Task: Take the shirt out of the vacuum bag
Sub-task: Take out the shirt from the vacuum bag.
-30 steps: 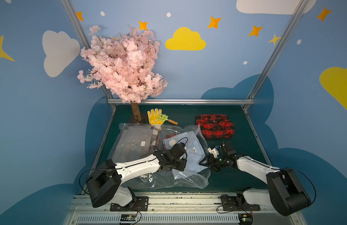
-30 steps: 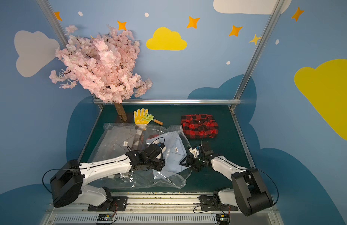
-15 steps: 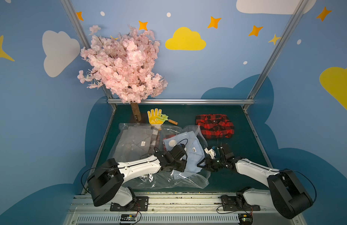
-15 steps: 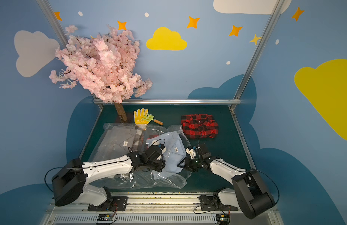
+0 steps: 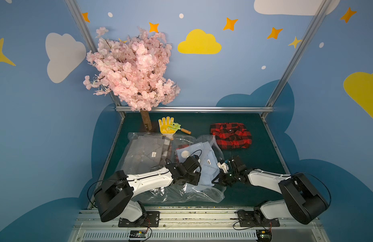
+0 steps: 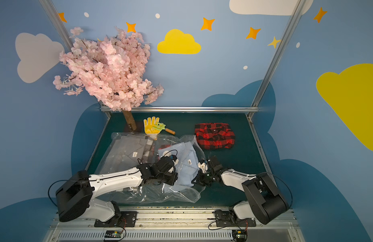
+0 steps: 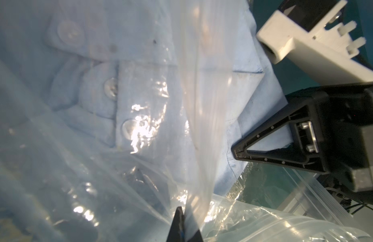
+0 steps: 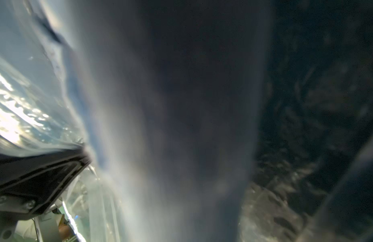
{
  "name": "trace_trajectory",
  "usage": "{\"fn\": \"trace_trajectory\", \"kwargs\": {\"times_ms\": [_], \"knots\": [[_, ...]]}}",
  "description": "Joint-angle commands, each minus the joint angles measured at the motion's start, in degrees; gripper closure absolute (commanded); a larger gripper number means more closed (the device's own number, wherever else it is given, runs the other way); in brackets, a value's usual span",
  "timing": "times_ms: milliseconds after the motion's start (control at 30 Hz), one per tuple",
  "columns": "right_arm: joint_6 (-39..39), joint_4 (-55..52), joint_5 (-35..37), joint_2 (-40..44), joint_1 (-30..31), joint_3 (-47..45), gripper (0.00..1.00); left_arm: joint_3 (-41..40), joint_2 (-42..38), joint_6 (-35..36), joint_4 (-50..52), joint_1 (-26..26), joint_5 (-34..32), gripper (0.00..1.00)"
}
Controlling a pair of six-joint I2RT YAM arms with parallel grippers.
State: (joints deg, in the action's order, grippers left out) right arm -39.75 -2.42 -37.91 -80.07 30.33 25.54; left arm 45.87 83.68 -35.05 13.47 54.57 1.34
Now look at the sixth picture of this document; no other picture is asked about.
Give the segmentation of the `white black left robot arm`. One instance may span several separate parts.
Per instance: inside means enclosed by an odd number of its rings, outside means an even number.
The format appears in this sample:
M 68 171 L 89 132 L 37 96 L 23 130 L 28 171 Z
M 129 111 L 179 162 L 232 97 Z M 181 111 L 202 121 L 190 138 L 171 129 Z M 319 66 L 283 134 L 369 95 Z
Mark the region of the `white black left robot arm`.
M 78 218 L 95 219 L 95 227 L 120 227 L 126 220 L 115 201 L 103 201 L 106 193 L 155 183 L 174 185 L 178 178 L 173 154 L 162 156 L 153 164 L 142 163 L 125 171 L 89 175 L 79 171 L 56 191 L 60 222 Z

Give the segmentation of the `red black plaid shirt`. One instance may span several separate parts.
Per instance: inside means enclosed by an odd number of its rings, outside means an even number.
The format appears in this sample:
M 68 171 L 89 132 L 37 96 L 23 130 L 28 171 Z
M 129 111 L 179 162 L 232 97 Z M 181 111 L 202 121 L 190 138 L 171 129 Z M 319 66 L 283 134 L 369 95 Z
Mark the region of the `red black plaid shirt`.
M 231 149 L 235 143 L 235 134 L 226 123 L 201 123 L 195 125 L 198 145 L 205 150 Z

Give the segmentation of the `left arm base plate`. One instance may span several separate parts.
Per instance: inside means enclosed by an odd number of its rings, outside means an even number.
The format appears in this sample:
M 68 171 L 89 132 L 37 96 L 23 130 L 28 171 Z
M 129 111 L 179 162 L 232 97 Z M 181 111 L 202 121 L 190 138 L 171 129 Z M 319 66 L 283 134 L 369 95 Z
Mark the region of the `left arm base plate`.
M 94 223 L 94 227 L 134 227 L 137 221 L 137 215 L 137 211 L 122 211 L 106 222 L 101 222 L 97 219 Z

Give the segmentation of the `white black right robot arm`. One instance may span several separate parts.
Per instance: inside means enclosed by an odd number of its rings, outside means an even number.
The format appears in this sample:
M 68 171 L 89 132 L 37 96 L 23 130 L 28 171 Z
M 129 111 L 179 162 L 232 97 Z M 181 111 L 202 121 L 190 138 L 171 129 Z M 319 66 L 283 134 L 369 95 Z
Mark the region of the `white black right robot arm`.
M 244 192 L 246 196 L 246 201 L 230 207 L 228 212 L 215 211 L 220 223 L 247 224 L 250 220 L 257 220 L 266 225 L 290 209 L 289 203 L 267 172 L 247 174 L 226 169 L 215 156 L 210 160 L 198 162 L 198 168 L 198 174 L 192 180 L 193 184 L 206 187 L 221 183 Z

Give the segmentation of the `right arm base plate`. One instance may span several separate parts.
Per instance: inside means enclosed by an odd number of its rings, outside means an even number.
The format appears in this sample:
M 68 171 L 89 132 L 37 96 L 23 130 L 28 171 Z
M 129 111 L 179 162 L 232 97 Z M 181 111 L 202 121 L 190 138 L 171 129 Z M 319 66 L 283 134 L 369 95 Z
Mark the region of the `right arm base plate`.
M 213 212 L 217 227 L 256 227 L 254 218 L 240 219 L 233 211 L 215 210 Z

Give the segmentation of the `light blue shirt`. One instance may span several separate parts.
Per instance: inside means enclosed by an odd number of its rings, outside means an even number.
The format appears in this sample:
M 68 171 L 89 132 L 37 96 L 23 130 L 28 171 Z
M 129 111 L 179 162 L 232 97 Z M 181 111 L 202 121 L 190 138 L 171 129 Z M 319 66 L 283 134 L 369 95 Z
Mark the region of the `light blue shirt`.
M 159 149 L 160 157 L 175 155 L 178 159 L 175 164 L 178 178 L 173 186 L 164 185 L 164 192 L 180 192 L 193 186 L 192 180 L 197 176 L 200 168 L 198 167 L 198 158 L 191 142 L 182 142 L 167 148 Z

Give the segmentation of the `clear plastic vacuum bag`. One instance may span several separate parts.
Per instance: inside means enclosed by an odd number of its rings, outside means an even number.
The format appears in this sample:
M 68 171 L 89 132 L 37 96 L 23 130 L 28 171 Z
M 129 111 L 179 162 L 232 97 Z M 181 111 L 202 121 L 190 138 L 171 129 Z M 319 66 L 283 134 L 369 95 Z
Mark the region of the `clear plastic vacuum bag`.
M 138 168 L 142 181 L 101 195 L 101 200 L 136 205 L 168 201 L 195 203 L 200 199 L 204 187 L 197 184 L 196 177 L 205 154 L 196 136 L 112 133 L 111 138 L 111 145 L 95 174 Z

